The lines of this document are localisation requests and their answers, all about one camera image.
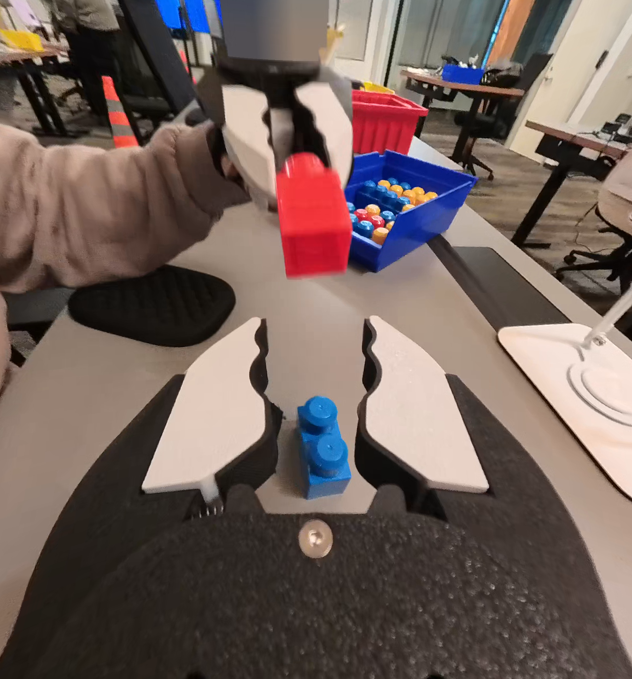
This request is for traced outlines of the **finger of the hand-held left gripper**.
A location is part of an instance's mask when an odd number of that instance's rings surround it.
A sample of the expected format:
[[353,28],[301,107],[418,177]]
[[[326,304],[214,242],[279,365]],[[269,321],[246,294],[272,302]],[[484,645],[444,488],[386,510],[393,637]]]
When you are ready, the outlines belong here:
[[294,94],[294,150],[316,155],[345,189],[354,156],[351,84],[305,83]]
[[266,95],[243,85],[223,85],[222,104],[222,136],[228,157],[257,206],[276,211],[275,153],[263,118],[269,113]]

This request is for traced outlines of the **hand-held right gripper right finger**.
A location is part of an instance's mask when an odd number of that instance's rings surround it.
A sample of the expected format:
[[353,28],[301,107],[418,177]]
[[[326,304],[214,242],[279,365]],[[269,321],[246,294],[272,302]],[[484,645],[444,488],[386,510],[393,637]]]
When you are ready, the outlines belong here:
[[363,324],[363,442],[431,489],[485,494],[486,474],[447,373],[379,316]]

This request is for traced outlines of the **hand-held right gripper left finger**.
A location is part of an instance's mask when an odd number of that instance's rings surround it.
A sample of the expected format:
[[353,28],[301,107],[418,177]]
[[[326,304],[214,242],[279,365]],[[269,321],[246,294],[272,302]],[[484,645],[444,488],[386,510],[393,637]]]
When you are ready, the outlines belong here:
[[250,318],[187,369],[151,464],[146,494],[199,491],[223,503],[235,485],[275,472],[281,412],[266,395],[267,321]]

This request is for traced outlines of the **pile of colourful toy blocks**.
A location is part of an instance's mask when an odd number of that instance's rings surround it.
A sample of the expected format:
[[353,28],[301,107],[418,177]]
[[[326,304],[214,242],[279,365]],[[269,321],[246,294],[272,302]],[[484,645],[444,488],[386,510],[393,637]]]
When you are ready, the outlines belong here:
[[353,230],[364,238],[382,244],[384,235],[375,236],[378,230],[390,232],[398,215],[437,199],[439,194],[420,185],[411,185],[393,177],[378,181],[366,180],[345,189],[345,198],[353,216]]

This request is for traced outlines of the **red one-stud toy block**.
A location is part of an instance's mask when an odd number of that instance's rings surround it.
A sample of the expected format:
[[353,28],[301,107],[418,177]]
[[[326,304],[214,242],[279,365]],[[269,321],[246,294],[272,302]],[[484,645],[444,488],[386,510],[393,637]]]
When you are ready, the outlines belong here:
[[287,158],[276,177],[287,278],[345,272],[353,227],[340,177],[312,153]]

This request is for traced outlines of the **blue two-stud toy block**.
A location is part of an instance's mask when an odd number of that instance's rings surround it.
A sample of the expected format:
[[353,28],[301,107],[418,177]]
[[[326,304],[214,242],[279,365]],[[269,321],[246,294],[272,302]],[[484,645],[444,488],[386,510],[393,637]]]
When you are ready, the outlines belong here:
[[351,469],[335,403],[326,396],[308,399],[297,409],[297,432],[303,497],[341,495],[351,480]]

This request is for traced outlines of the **blue plastic bin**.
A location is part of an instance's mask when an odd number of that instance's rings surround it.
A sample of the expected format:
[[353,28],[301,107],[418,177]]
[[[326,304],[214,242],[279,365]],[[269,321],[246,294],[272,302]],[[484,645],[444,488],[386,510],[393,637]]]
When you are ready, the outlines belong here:
[[485,69],[446,63],[441,69],[441,79],[460,86],[480,86]]
[[402,155],[395,151],[355,156],[347,187],[366,180],[393,177],[439,194],[437,199],[398,215],[383,244],[353,233],[349,261],[379,272],[445,233],[464,205],[477,179],[450,166]]

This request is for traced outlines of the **person's left forearm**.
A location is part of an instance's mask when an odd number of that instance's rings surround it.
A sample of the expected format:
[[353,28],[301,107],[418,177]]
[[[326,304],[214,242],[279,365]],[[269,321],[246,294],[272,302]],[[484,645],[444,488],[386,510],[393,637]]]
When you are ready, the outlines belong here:
[[0,124],[0,290],[89,286],[166,264],[250,200],[225,151],[210,122],[163,126],[122,149],[43,147]]

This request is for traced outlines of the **red plastic bin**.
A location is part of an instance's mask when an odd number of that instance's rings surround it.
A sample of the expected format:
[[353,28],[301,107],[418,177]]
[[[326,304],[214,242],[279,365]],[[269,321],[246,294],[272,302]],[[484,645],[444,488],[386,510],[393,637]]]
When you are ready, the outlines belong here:
[[353,152],[407,155],[428,109],[396,94],[352,91]]

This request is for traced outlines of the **blue display screen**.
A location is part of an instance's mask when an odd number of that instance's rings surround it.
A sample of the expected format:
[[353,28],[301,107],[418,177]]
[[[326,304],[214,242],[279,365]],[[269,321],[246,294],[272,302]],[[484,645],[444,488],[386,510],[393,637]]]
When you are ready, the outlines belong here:
[[[191,28],[196,33],[210,34],[206,4],[210,1],[184,1]],[[185,20],[180,17],[181,1],[156,1],[159,13],[168,29],[184,29]]]

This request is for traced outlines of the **black chair back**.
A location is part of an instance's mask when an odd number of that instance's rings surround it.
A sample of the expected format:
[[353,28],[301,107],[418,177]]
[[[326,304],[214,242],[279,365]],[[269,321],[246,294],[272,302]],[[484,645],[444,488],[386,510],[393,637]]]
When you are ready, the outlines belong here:
[[157,2],[119,1],[118,4],[160,93],[177,117],[194,101],[196,91]]

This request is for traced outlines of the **orange traffic cone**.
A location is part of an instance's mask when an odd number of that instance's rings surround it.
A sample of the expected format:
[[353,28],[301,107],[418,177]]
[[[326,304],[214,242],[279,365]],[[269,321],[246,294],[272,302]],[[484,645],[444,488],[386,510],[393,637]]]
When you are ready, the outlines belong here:
[[116,148],[138,147],[139,141],[135,136],[130,119],[118,96],[113,79],[108,75],[101,76],[103,93],[108,111],[108,121],[112,138]]

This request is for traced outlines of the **white document stand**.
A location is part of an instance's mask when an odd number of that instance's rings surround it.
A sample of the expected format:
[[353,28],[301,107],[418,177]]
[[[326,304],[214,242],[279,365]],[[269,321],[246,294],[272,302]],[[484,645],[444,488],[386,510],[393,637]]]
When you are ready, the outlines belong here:
[[498,341],[604,474],[632,501],[632,358],[608,338],[632,286],[594,327],[504,327]]

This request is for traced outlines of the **black office chair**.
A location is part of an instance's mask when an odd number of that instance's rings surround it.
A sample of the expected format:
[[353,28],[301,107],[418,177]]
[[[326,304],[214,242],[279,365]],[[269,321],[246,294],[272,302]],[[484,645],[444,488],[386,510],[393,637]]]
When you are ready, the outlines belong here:
[[586,250],[571,250],[564,257],[564,265],[558,267],[554,276],[562,280],[566,273],[585,271],[608,271],[607,280],[617,282],[621,294],[632,285],[632,235],[622,231],[611,224],[601,214],[598,205],[594,206],[594,214],[604,223],[604,227],[598,229],[599,233],[612,233],[622,239],[618,247],[604,254]]
[[[524,94],[527,94],[551,59],[551,53],[533,54],[523,64],[524,68],[520,80],[514,88],[523,89]],[[482,111],[484,114],[477,118],[475,134],[478,136],[478,140],[485,139],[498,142],[506,140],[515,123],[523,98],[518,103],[503,101],[497,105],[484,105]]]

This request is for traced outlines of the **black bag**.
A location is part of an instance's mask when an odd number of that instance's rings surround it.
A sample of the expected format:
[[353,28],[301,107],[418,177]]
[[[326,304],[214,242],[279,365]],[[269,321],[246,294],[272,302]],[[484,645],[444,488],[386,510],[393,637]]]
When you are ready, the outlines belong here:
[[520,80],[523,65],[511,60],[499,60],[489,64],[481,79],[482,86],[513,88]]

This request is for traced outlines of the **wooden edged desk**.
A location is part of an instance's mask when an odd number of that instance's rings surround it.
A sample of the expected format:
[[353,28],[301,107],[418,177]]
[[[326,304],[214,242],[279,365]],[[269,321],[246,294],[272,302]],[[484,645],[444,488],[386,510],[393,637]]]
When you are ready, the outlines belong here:
[[614,134],[603,139],[598,132],[579,131],[568,123],[527,120],[526,127],[541,132],[543,136],[535,153],[555,162],[556,166],[515,230],[511,242],[521,249],[549,249],[549,243],[533,241],[530,236],[569,175],[578,174],[604,181],[617,162],[632,148],[632,142],[624,143],[616,139]]

